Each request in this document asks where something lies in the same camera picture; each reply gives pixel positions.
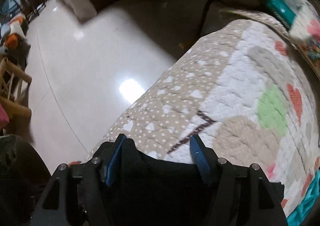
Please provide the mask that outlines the black pants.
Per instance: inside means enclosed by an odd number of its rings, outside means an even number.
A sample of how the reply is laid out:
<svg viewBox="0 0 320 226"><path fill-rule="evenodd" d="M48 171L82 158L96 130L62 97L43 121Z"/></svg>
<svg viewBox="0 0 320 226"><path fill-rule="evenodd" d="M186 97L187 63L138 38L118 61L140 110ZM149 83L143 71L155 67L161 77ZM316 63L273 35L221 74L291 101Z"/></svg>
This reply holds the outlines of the black pants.
<svg viewBox="0 0 320 226"><path fill-rule="evenodd" d="M209 225L212 199L197 166L152 158L123 147L120 180L112 186L111 225Z"/></svg>

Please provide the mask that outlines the heart pattern quilted bedspread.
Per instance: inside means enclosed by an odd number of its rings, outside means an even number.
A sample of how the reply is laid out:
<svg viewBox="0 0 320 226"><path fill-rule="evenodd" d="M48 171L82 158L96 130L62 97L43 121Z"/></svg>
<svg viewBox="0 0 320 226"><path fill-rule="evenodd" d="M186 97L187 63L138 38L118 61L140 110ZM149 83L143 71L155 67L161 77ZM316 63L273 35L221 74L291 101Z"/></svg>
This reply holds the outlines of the heart pattern quilted bedspread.
<svg viewBox="0 0 320 226"><path fill-rule="evenodd" d="M225 9L228 24L200 38L116 120L148 156L191 163L189 137L236 165L257 163L284 184L289 225L319 197L319 79L271 15Z"/></svg>

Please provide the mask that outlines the floral decorative pillow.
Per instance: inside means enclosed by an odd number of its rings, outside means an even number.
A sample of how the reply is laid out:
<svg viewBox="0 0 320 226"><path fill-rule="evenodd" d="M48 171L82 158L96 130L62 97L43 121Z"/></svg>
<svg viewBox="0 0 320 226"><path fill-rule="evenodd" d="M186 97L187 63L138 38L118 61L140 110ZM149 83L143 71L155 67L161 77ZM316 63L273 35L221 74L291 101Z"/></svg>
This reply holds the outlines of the floral decorative pillow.
<svg viewBox="0 0 320 226"><path fill-rule="evenodd" d="M295 13L289 35L300 54L319 76L319 15L307 0L284 0Z"/></svg>

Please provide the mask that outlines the wooden chair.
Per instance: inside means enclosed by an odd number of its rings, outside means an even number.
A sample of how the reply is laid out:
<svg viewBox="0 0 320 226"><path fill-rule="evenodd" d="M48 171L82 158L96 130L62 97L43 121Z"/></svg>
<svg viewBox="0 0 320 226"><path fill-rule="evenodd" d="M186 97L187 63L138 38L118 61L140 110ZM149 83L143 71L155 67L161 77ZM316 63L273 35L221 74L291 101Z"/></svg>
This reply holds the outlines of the wooden chair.
<svg viewBox="0 0 320 226"><path fill-rule="evenodd" d="M15 115L31 118L31 109L22 104L22 85L29 86L32 77L7 57L1 60L1 106L11 119Z"/></svg>

